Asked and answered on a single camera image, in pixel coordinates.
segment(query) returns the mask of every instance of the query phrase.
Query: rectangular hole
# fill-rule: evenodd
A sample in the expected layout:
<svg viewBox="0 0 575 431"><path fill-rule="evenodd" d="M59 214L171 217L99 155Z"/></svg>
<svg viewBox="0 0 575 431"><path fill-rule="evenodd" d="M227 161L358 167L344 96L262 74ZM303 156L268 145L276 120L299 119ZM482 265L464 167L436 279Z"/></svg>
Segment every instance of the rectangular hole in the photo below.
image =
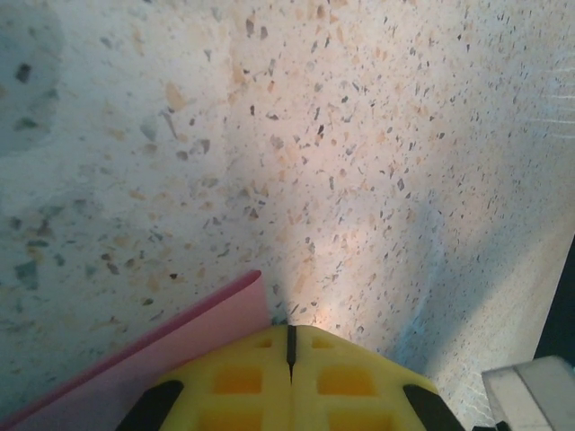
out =
<svg viewBox="0 0 575 431"><path fill-rule="evenodd" d="M214 393L260 393L261 369L255 366L228 366L214 379Z"/></svg>
<svg viewBox="0 0 575 431"><path fill-rule="evenodd" d="M263 339L259 341L255 347L257 348L270 348L271 347L271 340L270 339Z"/></svg>
<svg viewBox="0 0 575 431"><path fill-rule="evenodd" d="M321 395L348 395L372 397L376 388L369 373L354 365L325 367L317 379L317 391Z"/></svg>
<svg viewBox="0 0 575 431"><path fill-rule="evenodd" d="M328 416L330 431L394 431L394 421L384 412L336 410Z"/></svg>
<svg viewBox="0 0 575 431"><path fill-rule="evenodd" d="M261 412L204 411L199 416L198 425L197 431L261 431Z"/></svg>
<svg viewBox="0 0 575 431"><path fill-rule="evenodd" d="M333 344L320 337L312 339L312 348L333 348Z"/></svg>

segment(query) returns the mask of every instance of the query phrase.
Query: black rubber edge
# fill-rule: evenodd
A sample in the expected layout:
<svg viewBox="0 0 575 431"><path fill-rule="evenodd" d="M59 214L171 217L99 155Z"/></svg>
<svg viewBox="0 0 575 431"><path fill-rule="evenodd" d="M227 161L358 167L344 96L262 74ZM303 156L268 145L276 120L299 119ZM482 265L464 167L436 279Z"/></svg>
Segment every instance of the black rubber edge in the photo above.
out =
<svg viewBox="0 0 575 431"><path fill-rule="evenodd" d="M287 326L287 354L286 362L289 365L289 381L293 381L294 365L297 359L297 333L296 327L292 325Z"/></svg>
<svg viewBox="0 0 575 431"><path fill-rule="evenodd" d="M495 427L473 427L472 431L511 431L507 422L499 422Z"/></svg>
<svg viewBox="0 0 575 431"><path fill-rule="evenodd" d="M178 380L148 389L122 419L116 431L159 431L183 390Z"/></svg>
<svg viewBox="0 0 575 431"><path fill-rule="evenodd" d="M406 384L403 392L427 431L465 431L436 393L417 384Z"/></svg>

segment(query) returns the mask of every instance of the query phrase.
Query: speckled surface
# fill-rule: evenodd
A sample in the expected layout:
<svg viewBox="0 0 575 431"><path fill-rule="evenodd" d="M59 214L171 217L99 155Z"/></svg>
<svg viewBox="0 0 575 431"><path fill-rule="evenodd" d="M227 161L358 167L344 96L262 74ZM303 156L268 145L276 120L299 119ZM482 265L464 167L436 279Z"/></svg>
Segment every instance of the speckled surface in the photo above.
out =
<svg viewBox="0 0 575 431"><path fill-rule="evenodd" d="M430 376L533 355L575 230L569 2L0 3L0 417L250 268Z"/></svg>

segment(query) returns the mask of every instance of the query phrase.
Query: yellow robot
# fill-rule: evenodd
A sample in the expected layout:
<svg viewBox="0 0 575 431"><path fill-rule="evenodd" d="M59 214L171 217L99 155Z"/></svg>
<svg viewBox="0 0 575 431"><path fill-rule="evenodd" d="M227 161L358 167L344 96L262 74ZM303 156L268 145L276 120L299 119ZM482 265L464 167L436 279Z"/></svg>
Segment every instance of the yellow robot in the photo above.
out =
<svg viewBox="0 0 575 431"><path fill-rule="evenodd" d="M276 326L190 361L117 431L464 431L425 377L310 326Z"/></svg>

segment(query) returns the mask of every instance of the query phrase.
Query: pink sheet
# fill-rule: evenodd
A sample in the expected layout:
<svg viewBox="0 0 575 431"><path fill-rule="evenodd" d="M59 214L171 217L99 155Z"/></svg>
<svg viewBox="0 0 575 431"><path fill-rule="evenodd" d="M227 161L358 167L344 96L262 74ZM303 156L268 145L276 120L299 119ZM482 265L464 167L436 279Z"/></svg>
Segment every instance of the pink sheet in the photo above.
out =
<svg viewBox="0 0 575 431"><path fill-rule="evenodd" d="M111 431L160 375L268 326L261 272L252 271L8 418L0 431Z"/></svg>

